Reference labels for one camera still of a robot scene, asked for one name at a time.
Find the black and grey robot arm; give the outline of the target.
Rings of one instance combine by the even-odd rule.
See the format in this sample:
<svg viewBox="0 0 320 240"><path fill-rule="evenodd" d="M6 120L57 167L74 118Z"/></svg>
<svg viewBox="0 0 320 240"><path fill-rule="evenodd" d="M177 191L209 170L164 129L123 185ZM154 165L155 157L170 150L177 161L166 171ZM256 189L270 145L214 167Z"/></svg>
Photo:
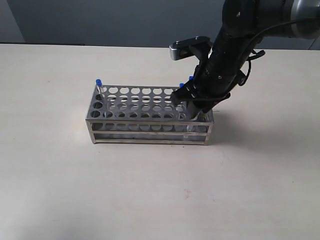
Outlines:
<svg viewBox="0 0 320 240"><path fill-rule="evenodd" d="M195 56L199 61L193 76L171 94L170 101L175 106L186 103L192 118L206 113L247 82L249 75L242 66L265 54L255 51L264 38L312 40L319 35L317 0L227 0L214 42L197 36L170 45L173 60Z"/></svg>

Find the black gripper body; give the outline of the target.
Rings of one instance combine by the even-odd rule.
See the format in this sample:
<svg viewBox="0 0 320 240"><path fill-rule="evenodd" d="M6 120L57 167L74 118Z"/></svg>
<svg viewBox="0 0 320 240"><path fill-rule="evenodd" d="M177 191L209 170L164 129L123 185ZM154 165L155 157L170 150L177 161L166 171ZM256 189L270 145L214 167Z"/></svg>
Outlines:
<svg viewBox="0 0 320 240"><path fill-rule="evenodd" d="M212 53L205 65L197 70L192 80L194 96L192 107L201 110L203 99L228 99L236 85L245 83L247 76L240 70L247 57L241 57L241 49L219 50Z"/></svg>

